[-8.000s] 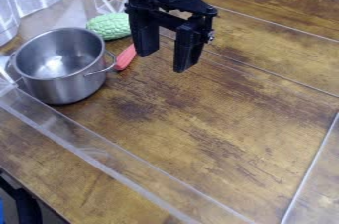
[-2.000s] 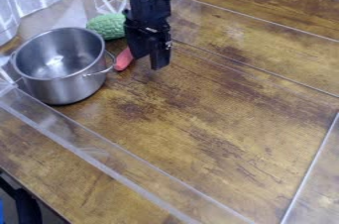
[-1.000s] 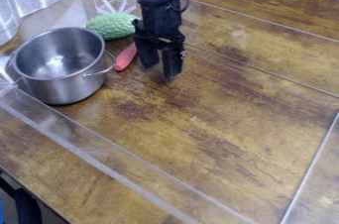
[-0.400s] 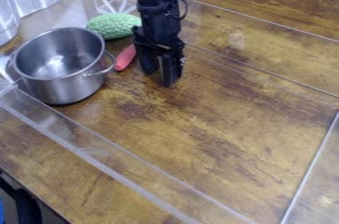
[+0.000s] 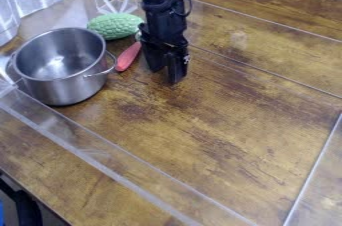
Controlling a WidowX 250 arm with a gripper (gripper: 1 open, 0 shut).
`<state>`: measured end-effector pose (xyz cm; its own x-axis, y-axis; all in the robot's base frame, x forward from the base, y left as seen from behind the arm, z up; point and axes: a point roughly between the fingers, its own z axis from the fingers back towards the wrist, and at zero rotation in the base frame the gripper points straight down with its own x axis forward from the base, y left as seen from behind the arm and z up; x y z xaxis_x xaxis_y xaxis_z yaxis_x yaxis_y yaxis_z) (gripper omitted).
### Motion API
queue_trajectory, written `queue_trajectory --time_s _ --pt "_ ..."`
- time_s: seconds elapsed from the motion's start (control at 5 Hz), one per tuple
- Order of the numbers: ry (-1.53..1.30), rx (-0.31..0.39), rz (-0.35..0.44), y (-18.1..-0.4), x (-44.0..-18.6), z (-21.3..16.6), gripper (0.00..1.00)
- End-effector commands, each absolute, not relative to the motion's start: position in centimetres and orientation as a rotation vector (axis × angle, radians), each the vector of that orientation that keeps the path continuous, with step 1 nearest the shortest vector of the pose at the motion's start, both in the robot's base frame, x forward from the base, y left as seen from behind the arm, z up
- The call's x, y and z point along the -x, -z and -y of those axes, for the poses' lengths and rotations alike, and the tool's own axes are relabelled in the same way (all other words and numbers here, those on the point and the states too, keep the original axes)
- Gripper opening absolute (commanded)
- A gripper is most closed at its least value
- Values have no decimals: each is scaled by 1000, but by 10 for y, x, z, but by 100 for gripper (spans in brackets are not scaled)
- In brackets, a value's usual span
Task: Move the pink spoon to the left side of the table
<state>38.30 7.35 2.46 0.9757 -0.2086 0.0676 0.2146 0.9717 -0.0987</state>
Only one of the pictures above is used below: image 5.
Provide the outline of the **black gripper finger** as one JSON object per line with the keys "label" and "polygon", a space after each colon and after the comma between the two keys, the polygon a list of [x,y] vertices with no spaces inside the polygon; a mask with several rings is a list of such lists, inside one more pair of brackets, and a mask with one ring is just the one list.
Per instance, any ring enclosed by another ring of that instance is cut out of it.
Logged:
{"label": "black gripper finger", "polygon": [[142,53],[148,67],[152,72],[157,72],[164,67],[164,52],[160,46],[153,43],[141,43]]}
{"label": "black gripper finger", "polygon": [[172,51],[167,54],[168,81],[175,84],[187,75],[188,52],[185,50]]}

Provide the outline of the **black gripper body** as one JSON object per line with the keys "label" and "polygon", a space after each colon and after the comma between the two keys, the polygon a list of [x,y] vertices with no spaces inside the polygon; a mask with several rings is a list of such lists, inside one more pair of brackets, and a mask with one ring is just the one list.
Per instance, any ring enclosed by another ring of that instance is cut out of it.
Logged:
{"label": "black gripper body", "polygon": [[187,28],[183,0],[141,0],[145,23],[138,25],[140,41],[144,48],[153,48],[160,53],[173,50],[187,54],[188,42],[183,32]]}

